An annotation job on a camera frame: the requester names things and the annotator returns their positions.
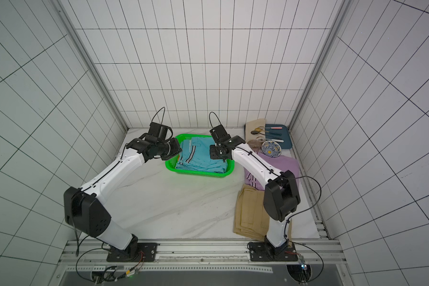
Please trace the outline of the teal pants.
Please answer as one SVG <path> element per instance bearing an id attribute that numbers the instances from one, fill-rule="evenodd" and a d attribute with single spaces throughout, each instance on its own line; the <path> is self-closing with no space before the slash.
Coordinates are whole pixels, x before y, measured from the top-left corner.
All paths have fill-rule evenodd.
<path id="1" fill-rule="evenodd" d="M 224 174 L 228 168 L 223 160 L 210 158 L 210 145 L 215 142 L 212 137 L 192 137 L 180 143 L 182 152 L 175 169 Z"/>

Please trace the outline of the tan pants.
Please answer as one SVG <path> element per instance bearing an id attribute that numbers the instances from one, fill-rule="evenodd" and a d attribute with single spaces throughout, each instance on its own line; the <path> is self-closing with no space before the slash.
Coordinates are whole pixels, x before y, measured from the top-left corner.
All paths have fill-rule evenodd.
<path id="1" fill-rule="evenodd" d="M 234 230 L 237 235 L 264 242 L 269 229 L 269 215 L 263 207 L 264 191 L 244 184 L 238 193 Z"/>

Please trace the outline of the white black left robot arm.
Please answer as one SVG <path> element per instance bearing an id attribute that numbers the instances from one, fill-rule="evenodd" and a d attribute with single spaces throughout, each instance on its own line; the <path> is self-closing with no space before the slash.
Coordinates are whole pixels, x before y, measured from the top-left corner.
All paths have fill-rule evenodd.
<path id="1" fill-rule="evenodd" d="M 127 143 L 120 156 L 94 179 L 64 192 L 64 219 L 74 231 L 108 244 L 113 250 L 133 258 L 138 239 L 113 220 L 105 208 L 107 200 L 124 179 L 149 160 L 167 161 L 182 151 L 176 138 L 160 139 L 143 135 Z"/>

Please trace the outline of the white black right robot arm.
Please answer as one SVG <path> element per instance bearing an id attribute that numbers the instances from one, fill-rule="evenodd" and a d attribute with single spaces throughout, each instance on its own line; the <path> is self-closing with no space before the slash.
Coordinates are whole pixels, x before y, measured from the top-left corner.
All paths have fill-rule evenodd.
<path id="1" fill-rule="evenodd" d="M 297 177 L 290 170 L 282 171 L 256 154 L 248 144 L 214 144 L 210 148 L 213 160 L 233 160 L 242 165 L 264 188 L 263 207 L 270 217 L 266 245 L 276 252 L 283 251 L 289 242 L 288 229 L 291 214 L 301 203 Z"/>

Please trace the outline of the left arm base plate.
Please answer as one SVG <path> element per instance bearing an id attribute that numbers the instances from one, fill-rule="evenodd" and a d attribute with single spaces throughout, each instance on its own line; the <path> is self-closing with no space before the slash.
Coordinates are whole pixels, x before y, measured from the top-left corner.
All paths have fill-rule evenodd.
<path id="1" fill-rule="evenodd" d="M 106 261 L 113 263 L 154 262 L 157 243 L 132 243 L 125 250 L 111 246 Z"/>

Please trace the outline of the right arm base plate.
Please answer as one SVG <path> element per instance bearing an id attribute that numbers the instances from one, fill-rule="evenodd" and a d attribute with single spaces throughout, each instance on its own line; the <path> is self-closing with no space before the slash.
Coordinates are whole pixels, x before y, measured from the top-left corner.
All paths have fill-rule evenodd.
<path id="1" fill-rule="evenodd" d="M 274 247 L 268 242 L 250 242 L 247 248 L 252 262 L 297 262 L 299 259 L 293 244 Z"/>

